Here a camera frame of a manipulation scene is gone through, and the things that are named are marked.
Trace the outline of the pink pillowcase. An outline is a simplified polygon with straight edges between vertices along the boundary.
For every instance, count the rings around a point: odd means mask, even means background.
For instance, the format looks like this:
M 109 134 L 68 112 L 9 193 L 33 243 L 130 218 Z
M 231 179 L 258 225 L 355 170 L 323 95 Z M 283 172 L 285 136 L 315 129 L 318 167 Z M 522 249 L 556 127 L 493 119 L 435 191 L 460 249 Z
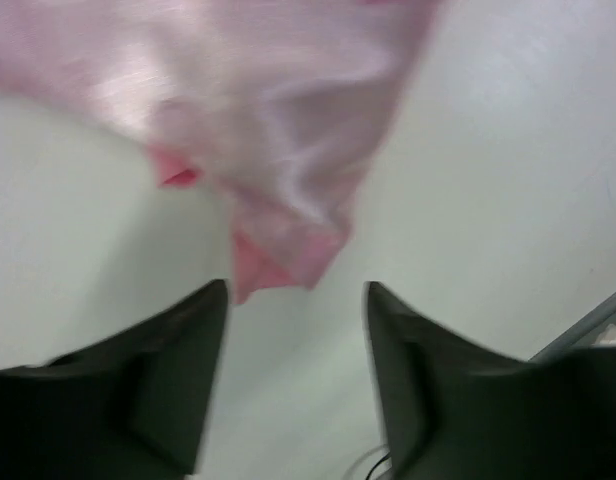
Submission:
M 347 242 L 436 1 L 0 1 L 0 91 L 142 145 L 227 200 L 237 302 Z

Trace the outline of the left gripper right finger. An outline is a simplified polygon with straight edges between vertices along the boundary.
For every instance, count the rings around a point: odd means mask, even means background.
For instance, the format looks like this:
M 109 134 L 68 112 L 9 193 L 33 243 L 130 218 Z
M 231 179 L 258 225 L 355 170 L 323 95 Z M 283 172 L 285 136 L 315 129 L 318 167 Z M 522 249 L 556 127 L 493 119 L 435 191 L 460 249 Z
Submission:
M 616 346 L 524 361 L 366 293 L 390 479 L 616 479 Z

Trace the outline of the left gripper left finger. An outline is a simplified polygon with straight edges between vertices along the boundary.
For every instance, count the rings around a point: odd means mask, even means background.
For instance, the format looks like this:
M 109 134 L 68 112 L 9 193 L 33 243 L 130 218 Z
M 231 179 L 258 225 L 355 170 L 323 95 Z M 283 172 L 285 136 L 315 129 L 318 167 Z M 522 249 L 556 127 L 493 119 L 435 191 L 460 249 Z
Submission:
M 229 307 L 223 280 L 98 343 L 0 370 L 0 479 L 183 479 Z

